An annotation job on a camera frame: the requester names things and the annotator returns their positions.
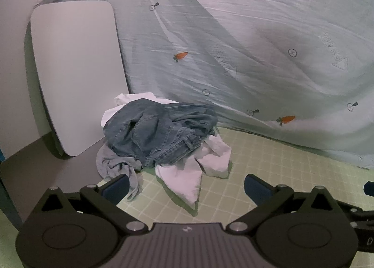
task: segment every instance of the orange carrot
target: orange carrot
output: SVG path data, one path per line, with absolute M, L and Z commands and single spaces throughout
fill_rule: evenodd
M 183 53 L 178 53 L 178 54 L 175 54 L 173 59 L 178 62 L 179 60 L 182 60 L 183 58 L 186 57 L 186 55 L 188 54 L 188 52 L 183 52 Z
M 277 122 L 279 123 L 280 126 L 282 126 L 282 124 L 288 124 L 290 121 L 293 121 L 295 119 L 295 116 L 284 116 L 284 117 L 280 117 L 277 119 Z

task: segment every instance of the wrinkled fabric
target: wrinkled fabric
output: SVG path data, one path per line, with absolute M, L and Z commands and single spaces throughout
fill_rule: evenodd
M 374 0 L 105 1 L 133 93 L 374 167 Z
M 208 105 L 132 101 L 104 126 L 104 135 L 118 156 L 134 157 L 143 168 L 171 165 L 214 133 L 217 116 Z
M 219 134 L 209 135 L 197 150 L 174 165 L 157 165 L 156 175 L 171 191 L 195 209 L 201 185 L 201 169 L 207 176 L 226 178 L 229 175 L 230 155 L 231 148 L 222 141 Z
M 141 99 L 141 98 L 146 98 L 146 99 L 149 99 L 150 101 L 159 102 L 160 104 L 172 104 L 175 102 L 175 101 L 171 101 L 165 98 L 157 98 L 151 92 L 137 93 L 137 94 L 121 93 L 120 95 L 115 97 L 115 104 L 117 105 L 117 107 L 111 108 L 104 112 L 104 115 L 102 116 L 102 119 L 101 119 L 101 127 L 104 128 L 107 121 L 110 120 L 112 116 L 115 115 L 115 113 L 119 111 L 124 105 L 128 104 L 129 102 L 136 101 L 137 99 Z
M 96 156 L 96 167 L 104 180 L 113 179 L 126 174 L 130 180 L 128 200 L 133 199 L 139 191 L 138 178 L 135 170 L 141 170 L 141 163 L 133 157 L 119 157 L 107 143 L 100 148 Z

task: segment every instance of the jeans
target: jeans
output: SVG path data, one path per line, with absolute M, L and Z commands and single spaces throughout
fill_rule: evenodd
M 134 157 L 143 168 L 172 165 L 214 133 L 212 107 L 185 102 L 160 104 L 138 99 L 117 111 L 104 126 L 104 135 L 118 156 Z

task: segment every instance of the white board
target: white board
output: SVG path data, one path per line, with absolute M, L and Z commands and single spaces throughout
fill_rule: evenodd
M 100 121 L 128 93 L 112 6 L 45 4 L 31 15 L 40 86 L 64 151 L 76 156 L 104 137 Z

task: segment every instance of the floor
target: floor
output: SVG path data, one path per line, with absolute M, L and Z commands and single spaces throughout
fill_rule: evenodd
M 118 206 L 149 227 L 154 221 L 221 222 L 225 226 L 254 208 L 243 189 L 244 177 L 254 173 L 272 185 L 285 183 L 295 191 L 310 191 L 315 185 L 324 185 L 336 199 L 374 210 L 374 198 L 362 191 L 365 182 L 374 181 L 373 170 L 346 165 L 260 136 L 224 128 L 219 131 L 232 147 L 231 172 L 228 179 L 203 175 L 196 210 L 164 187 L 152 170 L 138 174 L 141 193 L 132 202 L 123 200 Z M 75 192 L 100 180 L 95 154 L 102 142 L 84 155 L 68 160 L 52 155 L 46 146 L 51 142 L 35 142 L 1 164 L 4 185 L 23 220 L 47 187 L 58 185 L 64 192 Z M 21 193 L 19 187 L 28 193 Z M 21 268 L 14 248 L 18 232 L 1 211 L 0 228 L 0 266 Z M 351 267 L 374 267 L 374 254 L 357 253 Z
M 226 226 L 255 207 L 243 189 L 245 176 L 253 173 L 272 185 L 284 183 L 295 191 L 309 192 L 314 186 L 323 185 L 340 201 L 374 210 L 374 198 L 363 193 L 364 183 L 374 181 L 374 171 L 253 134 L 225 128 L 219 131 L 223 141 L 232 147 L 231 172 L 227 179 L 203 174 L 196 210 L 165 187 L 154 170 L 138 174 L 141 193 L 131 202 L 122 200 L 119 208 L 149 227 L 153 222 L 221 222 Z M 351 267 L 374 267 L 374 254 L 357 253 Z

